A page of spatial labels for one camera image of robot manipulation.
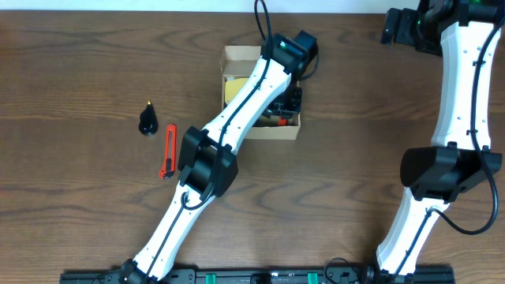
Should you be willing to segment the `red utility knife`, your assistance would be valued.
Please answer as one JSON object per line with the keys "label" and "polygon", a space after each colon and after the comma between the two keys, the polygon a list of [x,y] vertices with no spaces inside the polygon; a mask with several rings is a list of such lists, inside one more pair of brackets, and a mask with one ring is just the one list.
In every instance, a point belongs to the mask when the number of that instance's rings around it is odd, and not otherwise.
{"label": "red utility knife", "polygon": [[177,126],[168,124],[166,126],[165,155],[162,167],[159,171],[160,179],[170,179],[176,170],[177,153]]}

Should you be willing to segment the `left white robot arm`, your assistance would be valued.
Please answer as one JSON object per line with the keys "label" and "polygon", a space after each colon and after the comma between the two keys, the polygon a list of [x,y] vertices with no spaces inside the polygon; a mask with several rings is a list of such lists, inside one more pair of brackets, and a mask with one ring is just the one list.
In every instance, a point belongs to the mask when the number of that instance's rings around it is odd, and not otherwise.
{"label": "left white robot arm", "polygon": [[302,78],[317,54],[316,38],[305,31],[294,39],[280,34],[269,37],[254,70],[228,106],[202,129],[186,131],[174,198],[148,243],[122,264],[120,283],[158,283],[169,274],[199,215],[236,178],[237,153],[249,130],[275,99]]}

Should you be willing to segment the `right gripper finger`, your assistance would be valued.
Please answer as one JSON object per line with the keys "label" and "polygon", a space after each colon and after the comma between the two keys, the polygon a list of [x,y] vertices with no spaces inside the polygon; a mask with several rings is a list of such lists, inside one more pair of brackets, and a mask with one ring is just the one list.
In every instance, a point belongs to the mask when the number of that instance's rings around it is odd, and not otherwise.
{"label": "right gripper finger", "polygon": [[380,42],[382,44],[391,44],[397,33],[397,25],[401,16],[401,10],[390,8],[385,17],[384,27]]}
{"label": "right gripper finger", "polygon": [[419,12],[414,9],[398,11],[398,21],[395,29],[395,42],[414,46],[416,44],[416,25]]}

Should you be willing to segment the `yellow sticky note pad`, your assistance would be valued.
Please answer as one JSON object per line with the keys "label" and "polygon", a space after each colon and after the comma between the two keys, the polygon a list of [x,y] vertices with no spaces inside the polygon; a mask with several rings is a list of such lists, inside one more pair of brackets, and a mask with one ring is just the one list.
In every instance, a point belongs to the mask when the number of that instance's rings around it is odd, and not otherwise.
{"label": "yellow sticky note pad", "polygon": [[229,104],[248,81],[248,77],[228,77],[224,83],[224,103]]}

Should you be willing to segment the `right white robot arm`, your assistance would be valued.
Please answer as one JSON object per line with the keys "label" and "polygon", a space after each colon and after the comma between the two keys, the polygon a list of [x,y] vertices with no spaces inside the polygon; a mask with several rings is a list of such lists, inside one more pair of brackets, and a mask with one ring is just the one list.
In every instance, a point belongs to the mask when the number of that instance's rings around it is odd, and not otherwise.
{"label": "right white robot arm", "polygon": [[422,1],[387,11],[381,41],[414,47],[443,59],[440,110],[431,143],[408,149],[401,161],[402,201],[376,250],[374,279],[445,282],[442,271],[417,266],[438,219],[457,197],[486,181],[492,191],[503,157],[491,149],[488,97],[492,62],[504,25],[501,1]]}

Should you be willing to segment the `cardboard box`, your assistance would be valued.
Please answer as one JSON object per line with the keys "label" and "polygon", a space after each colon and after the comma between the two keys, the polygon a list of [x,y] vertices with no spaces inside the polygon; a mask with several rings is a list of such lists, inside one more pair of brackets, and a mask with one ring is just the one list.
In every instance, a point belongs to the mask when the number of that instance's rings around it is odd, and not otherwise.
{"label": "cardboard box", "polygon": [[[222,108],[224,103],[224,83],[228,77],[245,78],[253,72],[257,60],[260,58],[260,46],[225,46],[220,58],[222,86]],[[287,119],[287,126],[278,126],[279,116],[266,118],[260,115],[253,127],[246,135],[249,140],[296,140],[301,128],[301,116],[295,114]]]}

